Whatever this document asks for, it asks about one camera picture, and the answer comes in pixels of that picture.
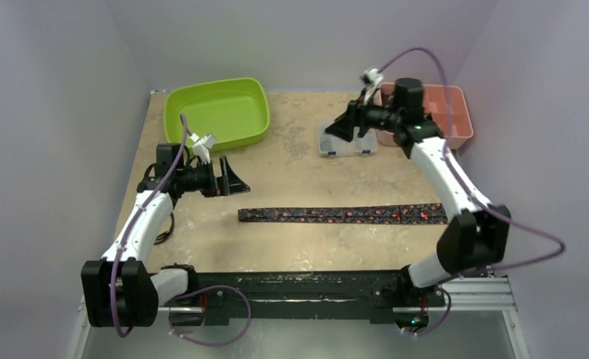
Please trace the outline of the dark floral patterned tie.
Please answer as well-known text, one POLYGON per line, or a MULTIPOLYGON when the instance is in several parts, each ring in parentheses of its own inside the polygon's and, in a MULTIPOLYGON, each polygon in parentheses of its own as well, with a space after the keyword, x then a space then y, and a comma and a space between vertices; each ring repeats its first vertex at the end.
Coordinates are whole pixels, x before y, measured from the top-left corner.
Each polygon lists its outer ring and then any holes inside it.
POLYGON ((309 224, 447 224, 440 203, 397 204, 352 207, 267 207, 240 209, 243 223, 309 223, 309 224))

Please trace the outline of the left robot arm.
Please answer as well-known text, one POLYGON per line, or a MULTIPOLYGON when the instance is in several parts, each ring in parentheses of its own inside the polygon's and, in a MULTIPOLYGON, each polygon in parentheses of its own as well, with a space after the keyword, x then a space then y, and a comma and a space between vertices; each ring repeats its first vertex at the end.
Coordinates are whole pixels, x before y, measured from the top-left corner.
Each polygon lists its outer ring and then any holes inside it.
POLYGON ((81 279, 88 321, 95 328, 113 327, 124 335, 134 327, 149 327, 159 308, 171 300, 194 304, 200 295, 193 266, 173 264, 151 274, 145 262, 167 218, 183 194, 204 197, 244 194, 250 186, 220 157, 221 173, 213 164, 187 165, 181 144, 160 144, 156 161, 137 186, 134 207, 118 237, 98 260, 82 266, 81 279))

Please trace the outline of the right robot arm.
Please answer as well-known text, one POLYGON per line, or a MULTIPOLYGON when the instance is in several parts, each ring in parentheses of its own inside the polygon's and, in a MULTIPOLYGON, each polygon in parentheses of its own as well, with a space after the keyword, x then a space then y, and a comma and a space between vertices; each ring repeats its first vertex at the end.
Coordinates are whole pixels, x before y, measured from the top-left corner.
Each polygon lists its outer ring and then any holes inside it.
POLYGON ((363 90, 351 100, 343 114, 324 132, 351 142, 369 129, 390 132, 394 142, 427 177, 447 215, 448 225, 426 259, 402 269, 397 284, 399 299, 415 304, 427 288, 471 269, 495 265, 504 258, 510 211, 494 205, 477 189, 457 161, 450 157, 448 143, 424 106, 424 86, 414 78, 394 84, 393 99, 377 105, 363 90))

